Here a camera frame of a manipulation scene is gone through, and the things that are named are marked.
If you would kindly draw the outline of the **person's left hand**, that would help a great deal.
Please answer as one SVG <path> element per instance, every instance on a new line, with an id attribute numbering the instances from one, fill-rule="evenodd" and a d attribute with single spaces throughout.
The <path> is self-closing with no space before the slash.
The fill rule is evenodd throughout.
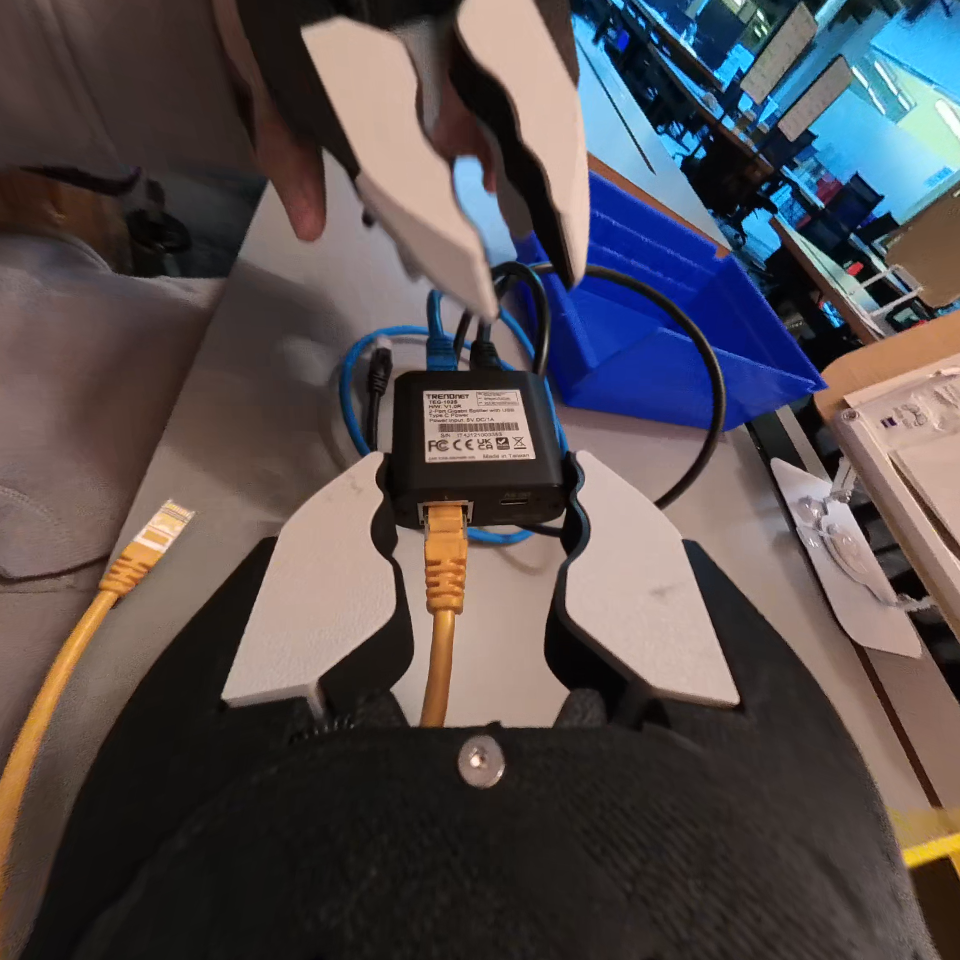
<path id="1" fill-rule="evenodd" d="M 278 194 L 295 236 L 304 242 L 318 240 L 327 222 L 326 173 L 319 149 L 286 125 L 257 71 L 248 76 L 232 64 L 229 73 L 261 173 Z M 449 163 L 461 157 L 479 160 L 486 192 L 495 191 L 493 148 L 450 78 L 445 79 L 431 139 L 435 150 Z"/>

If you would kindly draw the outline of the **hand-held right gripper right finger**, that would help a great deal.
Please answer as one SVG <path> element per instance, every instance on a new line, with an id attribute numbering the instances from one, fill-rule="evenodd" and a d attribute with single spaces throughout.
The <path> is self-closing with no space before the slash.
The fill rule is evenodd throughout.
<path id="1" fill-rule="evenodd" d="M 568 453 L 563 474 L 565 557 L 545 626 L 551 672 L 569 691 L 594 691 L 606 716 L 642 716 L 665 701 L 737 708 L 679 531 L 592 453 Z"/>

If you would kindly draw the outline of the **neighbouring desk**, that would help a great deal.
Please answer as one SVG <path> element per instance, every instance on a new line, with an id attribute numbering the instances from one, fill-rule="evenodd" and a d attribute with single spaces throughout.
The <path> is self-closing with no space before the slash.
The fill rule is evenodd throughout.
<path id="1" fill-rule="evenodd" d="M 731 248 L 714 217 L 607 55 L 592 42 L 590 25 L 577 15 L 572 24 L 590 171 L 707 240 L 718 257 L 728 256 Z"/>

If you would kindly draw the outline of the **blue plastic bin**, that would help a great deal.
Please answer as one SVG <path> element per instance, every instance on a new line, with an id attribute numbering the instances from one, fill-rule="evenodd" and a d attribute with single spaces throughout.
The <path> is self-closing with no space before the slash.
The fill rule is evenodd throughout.
<path id="1" fill-rule="evenodd" d="M 724 429 L 826 388 L 736 258 L 589 174 L 588 263 L 641 281 L 677 306 L 712 348 L 726 385 Z M 690 336 L 648 298 L 585 277 L 542 280 L 551 314 L 548 370 L 569 407 L 706 429 L 714 395 Z"/>

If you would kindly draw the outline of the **black network splitter box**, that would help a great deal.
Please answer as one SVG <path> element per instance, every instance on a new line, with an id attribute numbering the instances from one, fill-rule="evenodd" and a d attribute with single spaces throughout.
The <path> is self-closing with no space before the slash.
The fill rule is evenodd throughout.
<path id="1" fill-rule="evenodd" d="M 408 371 L 392 392 L 387 489 L 398 526 L 456 503 L 473 527 L 545 524 L 566 510 L 565 454 L 545 381 L 525 370 Z"/>

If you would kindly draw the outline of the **grey desk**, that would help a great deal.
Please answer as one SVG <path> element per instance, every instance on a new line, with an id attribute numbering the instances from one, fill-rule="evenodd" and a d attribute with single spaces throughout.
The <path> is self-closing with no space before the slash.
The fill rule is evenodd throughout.
<path id="1" fill-rule="evenodd" d="M 197 511 L 167 558 L 98 631 L 72 674 L 9 849 L 14 896 L 41 901 L 71 808 L 102 742 L 174 636 L 264 537 L 354 455 L 333 396 L 339 358 L 381 325 L 424 318 L 426 287 L 367 232 L 344 174 L 328 173 L 332 236 L 300 243 L 267 187 L 216 315 L 108 556 L 170 498 Z M 561 409 L 586 450 L 646 496 L 692 461 L 701 432 Z M 747 429 L 667 510 L 790 644 L 868 762 L 884 802 L 958 810 L 958 703 L 929 654 L 863 652 L 840 630 Z M 558 545 L 470 548 L 448 719 L 546 726 L 564 690 L 543 653 Z"/>

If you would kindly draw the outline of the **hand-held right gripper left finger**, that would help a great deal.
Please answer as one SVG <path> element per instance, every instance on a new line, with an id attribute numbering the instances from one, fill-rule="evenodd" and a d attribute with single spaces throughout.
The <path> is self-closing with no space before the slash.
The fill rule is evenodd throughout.
<path id="1" fill-rule="evenodd" d="M 367 454 L 283 524 L 222 688 L 227 706 L 355 710 L 411 666 L 387 474 L 388 456 Z"/>

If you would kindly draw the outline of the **person's grey clothing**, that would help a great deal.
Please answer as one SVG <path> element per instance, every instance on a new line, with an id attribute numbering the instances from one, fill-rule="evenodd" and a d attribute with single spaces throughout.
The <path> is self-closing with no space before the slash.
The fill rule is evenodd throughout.
<path id="1" fill-rule="evenodd" d="M 222 280 L 137 278 L 2 231 L 1 755 L 90 604 Z"/>

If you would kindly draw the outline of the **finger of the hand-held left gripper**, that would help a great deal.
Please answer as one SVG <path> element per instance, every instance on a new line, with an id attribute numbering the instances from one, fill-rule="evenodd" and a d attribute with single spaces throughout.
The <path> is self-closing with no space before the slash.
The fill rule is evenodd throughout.
<path id="1" fill-rule="evenodd" d="M 356 162 L 355 189 L 415 276 L 476 317 L 498 317 L 478 231 L 418 111 L 419 75 L 394 33 L 337 16 L 301 28 L 323 93 Z"/>
<path id="2" fill-rule="evenodd" d="M 570 3 L 464 1 L 450 76 L 492 133 L 507 182 L 566 289 L 584 278 L 590 170 Z"/>

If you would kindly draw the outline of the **background office desks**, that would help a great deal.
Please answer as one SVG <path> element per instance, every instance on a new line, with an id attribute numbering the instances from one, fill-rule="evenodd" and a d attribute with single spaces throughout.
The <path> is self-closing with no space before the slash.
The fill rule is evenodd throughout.
<path id="1" fill-rule="evenodd" d="M 898 229 L 958 197 L 958 2 L 581 2 L 631 102 L 726 238 L 814 242 L 848 184 Z"/>

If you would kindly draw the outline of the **yellow plastic bin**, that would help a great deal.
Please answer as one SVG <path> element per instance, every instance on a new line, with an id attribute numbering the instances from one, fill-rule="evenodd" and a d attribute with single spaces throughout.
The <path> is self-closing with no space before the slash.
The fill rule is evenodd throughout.
<path id="1" fill-rule="evenodd" d="M 888 807 L 887 814 L 908 869 L 947 859 L 959 872 L 959 806 L 911 811 Z"/>

